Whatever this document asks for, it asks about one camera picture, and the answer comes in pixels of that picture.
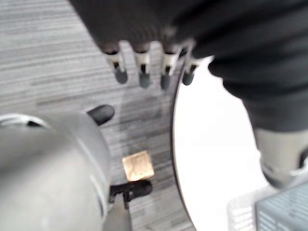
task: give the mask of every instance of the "wooden block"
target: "wooden block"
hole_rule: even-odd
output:
[[[128,181],[137,181],[154,176],[154,169],[147,151],[135,153],[122,159]]]

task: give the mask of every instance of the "gray carpet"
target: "gray carpet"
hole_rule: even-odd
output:
[[[160,89],[160,46],[151,47],[151,85],[139,86],[131,48],[123,43],[128,83],[116,82],[103,55],[65,0],[0,1],[0,113],[85,111],[110,104],[102,127],[113,183],[126,181],[121,159],[147,150],[155,176],[151,195],[130,203],[134,231],[192,231],[172,168],[170,113],[181,62],[169,90]]]

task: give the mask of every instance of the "black glove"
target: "black glove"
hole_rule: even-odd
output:
[[[194,58],[241,98],[254,128],[308,128],[307,0],[71,0],[102,51],[195,41]]]

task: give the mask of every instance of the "floor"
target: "floor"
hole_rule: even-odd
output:
[[[160,47],[152,44],[152,83],[145,90],[124,43],[129,80],[118,84],[65,0],[2,0],[0,36],[0,113],[112,105],[115,117],[102,133],[113,156],[113,183],[126,181],[122,157],[139,151],[150,153],[155,170],[153,193],[130,203],[133,230],[195,230],[180,199],[170,148],[181,62],[170,88],[162,91]]]

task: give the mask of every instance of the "white table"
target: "white table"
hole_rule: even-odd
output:
[[[267,185],[241,100],[207,70],[182,85],[175,115],[175,157],[185,204],[198,231],[226,231],[230,200]]]

